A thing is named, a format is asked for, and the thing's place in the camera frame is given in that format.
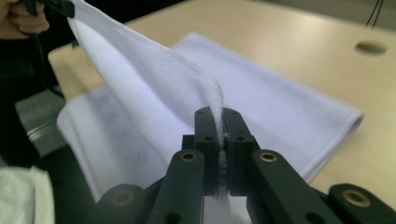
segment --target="black plastic part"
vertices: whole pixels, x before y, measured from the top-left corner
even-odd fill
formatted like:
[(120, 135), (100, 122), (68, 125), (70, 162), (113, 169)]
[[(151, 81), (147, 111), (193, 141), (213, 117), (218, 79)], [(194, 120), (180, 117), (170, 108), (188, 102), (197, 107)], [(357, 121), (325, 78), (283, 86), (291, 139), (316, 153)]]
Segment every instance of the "black plastic part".
[(233, 196), (246, 196), (249, 188), (248, 161), (254, 150), (260, 149), (242, 116), (229, 108), (222, 111), (226, 132), (224, 149), (227, 155), (227, 190)]
[(314, 191), (317, 193), (317, 195), (319, 196), (319, 198), (320, 198), (323, 202), (327, 203), (327, 194), (325, 194), (325, 193), (323, 193), (322, 191), (319, 191), (319, 190), (317, 190), (317, 189), (314, 189), (314, 188), (312, 188), (312, 190), (314, 190)]
[(216, 123), (210, 107), (195, 112), (194, 124), (194, 148), (205, 156), (205, 195), (216, 195), (219, 191), (220, 146)]
[(332, 186), (328, 204), (345, 223), (396, 223), (396, 213), (393, 209), (368, 190), (354, 185)]
[(271, 211), (255, 185), (251, 185), (247, 194), (247, 212), (252, 224), (275, 224)]
[(34, 166), (49, 174), (55, 223), (84, 223), (95, 202), (72, 149), (69, 146), (58, 148), (35, 161)]
[[(27, 12), (33, 16), (37, 16), (37, 8), (35, 7), (35, 0), (23, 0)], [(54, 9), (62, 15), (70, 18), (75, 16), (75, 6), (69, 0), (36, 0), (43, 5)]]
[(183, 135), (183, 141), (181, 143), (181, 149), (195, 149), (195, 137), (194, 135)]
[(86, 224), (141, 224), (148, 216), (145, 191), (122, 184), (108, 190), (90, 212)]
[(145, 189), (145, 195), (146, 195), (145, 206), (149, 211), (151, 211), (152, 207), (154, 207), (162, 183), (163, 183), (163, 178), (157, 180), (154, 184), (150, 185), (148, 188)]
[(271, 150), (256, 150), (252, 178), (276, 223), (342, 223), (289, 163)]
[(199, 224), (204, 208), (204, 155), (181, 150), (171, 160), (148, 224)]

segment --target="folded towel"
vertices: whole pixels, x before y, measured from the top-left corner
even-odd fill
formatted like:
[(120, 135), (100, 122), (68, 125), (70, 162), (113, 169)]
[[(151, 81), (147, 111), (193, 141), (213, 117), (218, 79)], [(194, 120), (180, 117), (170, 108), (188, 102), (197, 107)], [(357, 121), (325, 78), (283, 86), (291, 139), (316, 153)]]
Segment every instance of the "folded towel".
[(36, 167), (2, 167), (0, 186), (0, 223), (55, 223), (52, 187), (47, 172)]
[[(58, 126), (73, 148), (95, 200), (120, 183), (142, 188), (161, 178), (194, 112), (240, 112), (262, 148), (280, 152), (309, 181), (353, 133), (362, 113), (190, 34), (166, 48), (80, 0), (69, 24), (105, 86), (66, 104)], [(206, 198), (210, 208), (219, 202)], [(248, 223), (243, 198), (233, 214)]]

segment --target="fabric fold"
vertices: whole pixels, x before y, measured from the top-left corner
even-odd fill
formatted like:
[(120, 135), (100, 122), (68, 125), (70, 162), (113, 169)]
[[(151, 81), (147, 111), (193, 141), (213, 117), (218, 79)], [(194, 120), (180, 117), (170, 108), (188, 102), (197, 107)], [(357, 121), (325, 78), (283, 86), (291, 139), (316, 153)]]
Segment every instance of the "fabric fold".
[[(205, 106), (220, 135), (221, 109), (240, 112), (259, 145), (281, 153), (306, 181), (361, 123), (359, 109), (202, 35), (187, 35), (169, 49), (83, 1), (73, 2), (70, 26), (105, 86), (68, 102), (58, 126), (95, 200), (118, 184), (146, 188), (163, 177), (182, 136), (193, 134), (194, 112)], [(231, 198), (231, 208), (249, 222), (243, 198)]]

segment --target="white cloth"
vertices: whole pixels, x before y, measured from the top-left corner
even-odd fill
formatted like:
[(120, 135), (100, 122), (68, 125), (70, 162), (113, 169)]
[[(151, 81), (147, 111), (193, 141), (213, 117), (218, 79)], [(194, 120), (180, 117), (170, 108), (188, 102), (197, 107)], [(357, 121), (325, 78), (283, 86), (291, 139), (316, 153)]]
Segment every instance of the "white cloth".
[(36, 167), (0, 168), (0, 223), (55, 223), (52, 187), (47, 172)]
[[(240, 112), (260, 146), (280, 152), (306, 181), (361, 122), (358, 109), (203, 36), (188, 35), (169, 49), (73, 2), (69, 24), (106, 85), (68, 102), (58, 126), (95, 200), (120, 183), (145, 188), (161, 178), (183, 134), (193, 134), (194, 112), (205, 106), (219, 133), (221, 109)], [(248, 222), (244, 199), (233, 199), (232, 209)]]

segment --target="table surface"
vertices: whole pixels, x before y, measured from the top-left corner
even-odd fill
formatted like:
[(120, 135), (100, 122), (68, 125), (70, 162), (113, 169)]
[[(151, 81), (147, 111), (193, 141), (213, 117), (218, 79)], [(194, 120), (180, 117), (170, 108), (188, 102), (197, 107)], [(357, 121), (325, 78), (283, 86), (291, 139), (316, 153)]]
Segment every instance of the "table surface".
[[(396, 208), (396, 34), (270, 3), (187, 1), (126, 23), (172, 47), (189, 32), (205, 35), (250, 60), (365, 113), (358, 130), (310, 185), (328, 192), (351, 183)], [(358, 43), (375, 43), (380, 48)], [(80, 48), (49, 55), (67, 100), (103, 85)]]

